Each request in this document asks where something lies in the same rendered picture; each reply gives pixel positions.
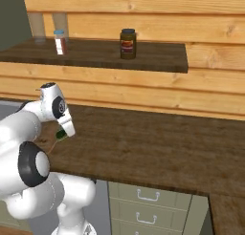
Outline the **grey appliance front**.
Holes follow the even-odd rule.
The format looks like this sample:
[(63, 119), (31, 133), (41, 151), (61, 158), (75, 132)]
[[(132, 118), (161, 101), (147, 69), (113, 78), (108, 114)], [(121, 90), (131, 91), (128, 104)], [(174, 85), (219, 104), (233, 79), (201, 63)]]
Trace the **grey appliance front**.
[[(83, 208), (86, 220), (96, 229), (97, 235), (111, 235), (107, 181), (96, 180), (96, 196)], [(51, 235), (58, 226), (56, 211), (28, 220), (33, 235)]]

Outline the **dark jar with red label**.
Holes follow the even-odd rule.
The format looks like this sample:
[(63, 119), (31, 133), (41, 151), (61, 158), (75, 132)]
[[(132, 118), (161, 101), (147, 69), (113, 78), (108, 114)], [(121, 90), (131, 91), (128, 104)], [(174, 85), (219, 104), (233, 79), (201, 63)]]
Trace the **dark jar with red label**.
[(122, 59), (134, 59), (136, 57), (136, 32), (134, 29), (122, 29), (120, 44)]

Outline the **dark wooden shelf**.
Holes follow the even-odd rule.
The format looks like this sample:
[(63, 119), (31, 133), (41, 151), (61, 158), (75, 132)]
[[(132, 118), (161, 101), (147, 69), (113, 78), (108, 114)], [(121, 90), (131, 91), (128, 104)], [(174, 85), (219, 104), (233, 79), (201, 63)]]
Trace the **dark wooden shelf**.
[(184, 44), (137, 42), (134, 59), (121, 59), (119, 40), (89, 40), (70, 38), (66, 54), (56, 53), (53, 38), (37, 43), (34, 38), (0, 52), (0, 62), (17, 62), (151, 71), (186, 74), (189, 70)]

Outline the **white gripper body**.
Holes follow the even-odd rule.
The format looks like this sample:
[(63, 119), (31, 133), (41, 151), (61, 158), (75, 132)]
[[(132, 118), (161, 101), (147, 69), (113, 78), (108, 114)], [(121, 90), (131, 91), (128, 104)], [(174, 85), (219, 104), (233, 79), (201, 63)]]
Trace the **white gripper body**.
[(58, 120), (58, 124), (63, 128), (68, 137), (72, 137), (75, 133), (75, 127), (70, 115), (64, 115)]

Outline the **blue lidded spice jar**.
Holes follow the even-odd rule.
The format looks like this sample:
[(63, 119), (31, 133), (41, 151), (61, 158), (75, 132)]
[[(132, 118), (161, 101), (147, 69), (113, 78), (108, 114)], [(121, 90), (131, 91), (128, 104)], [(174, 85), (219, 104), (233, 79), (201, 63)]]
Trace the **blue lidded spice jar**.
[(57, 54), (65, 55), (66, 54), (66, 39), (64, 36), (64, 30), (55, 30), (54, 36), (55, 36)]

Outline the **beige cabinet side panel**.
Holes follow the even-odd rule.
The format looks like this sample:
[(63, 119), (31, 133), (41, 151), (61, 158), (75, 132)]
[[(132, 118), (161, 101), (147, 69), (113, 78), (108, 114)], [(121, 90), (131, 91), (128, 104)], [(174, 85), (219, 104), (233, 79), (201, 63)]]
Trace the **beige cabinet side panel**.
[(207, 197), (192, 196), (183, 235), (200, 235), (208, 209)]

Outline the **beige drawer front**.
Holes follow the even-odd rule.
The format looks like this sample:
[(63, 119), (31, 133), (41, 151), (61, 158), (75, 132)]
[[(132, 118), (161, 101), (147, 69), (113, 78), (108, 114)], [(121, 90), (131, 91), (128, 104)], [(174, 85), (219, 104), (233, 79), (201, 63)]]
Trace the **beige drawer front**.
[[(140, 188), (142, 190), (141, 195), (143, 197), (149, 197), (154, 199), (155, 192), (160, 192), (160, 198), (158, 202), (148, 202), (139, 200), (137, 197), (137, 189)], [(118, 184), (118, 195), (120, 198), (124, 200), (134, 201), (138, 203), (148, 203), (153, 205), (159, 205), (162, 207), (170, 207), (176, 208), (181, 210), (187, 210), (189, 208), (189, 203), (191, 199), (190, 194), (173, 192), (168, 190), (160, 190), (160, 189), (153, 189), (147, 187), (141, 187), (136, 185), (129, 185), (129, 184)]]
[(144, 204), (127, 203), (123, 201), (118, 201), (115, 203), (115, 218), (140, 224), (136, 220), (136, 212), (140, 212), (140, 219), (145, 221), (152, 221), (153, 215), (157, 216), (156, 223), (148, 225), (179, 231), (184, 228), (187, 217), (187, 212), (183, 210), (172, 210)]
[(155, 228), (148, 225), (120, 222), (122, 235), (134, 235), (138, 231), (141, 235), (182, 235), (181, 231), (173, 231), (163, 228)]

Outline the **grey sink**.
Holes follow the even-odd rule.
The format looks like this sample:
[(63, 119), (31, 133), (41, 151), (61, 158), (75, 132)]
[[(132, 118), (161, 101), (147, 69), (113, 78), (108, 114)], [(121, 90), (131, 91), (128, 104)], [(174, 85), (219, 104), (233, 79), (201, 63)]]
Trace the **grey sink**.
[(0, 100), (0, 120), (13, 115), (13, 119), (20, 121), (21, 116), (18, 116), (16, 113), (19, 109), (23, 108), (27, 104), (27, 101), (24, 102), (14, 102), (14, 101), (5, 101)]

